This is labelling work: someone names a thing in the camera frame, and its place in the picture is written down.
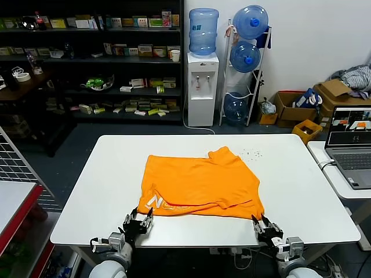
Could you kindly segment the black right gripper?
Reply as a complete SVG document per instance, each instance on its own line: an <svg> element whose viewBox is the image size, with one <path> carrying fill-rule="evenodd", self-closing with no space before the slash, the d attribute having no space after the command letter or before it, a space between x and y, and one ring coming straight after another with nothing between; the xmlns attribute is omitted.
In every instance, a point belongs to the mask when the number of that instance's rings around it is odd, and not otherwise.
<svg viewBox="0 0 371 278"><path fill-rule="evenodd" d="M261 214L261 220L266 228L261 229L258 219L252 215L253 229L257 234L258 241L266 245L275 245L280 242L283 238L283 231L277 230L276 224L272 223L264 214Z"/></svg>

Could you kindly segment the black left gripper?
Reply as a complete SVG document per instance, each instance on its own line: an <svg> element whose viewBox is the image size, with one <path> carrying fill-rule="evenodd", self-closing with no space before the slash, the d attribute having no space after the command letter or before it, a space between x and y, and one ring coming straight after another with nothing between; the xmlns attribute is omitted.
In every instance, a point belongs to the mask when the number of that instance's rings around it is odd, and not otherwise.
<svg viewBox="0 0 371 278"><path fill-rule="evenodd" d="M140 235L145 235L153 219L153 208L150 208L147 216L142 220L136 220L137 207L125 217L123 231L126 242L135 242Z"/></svg>

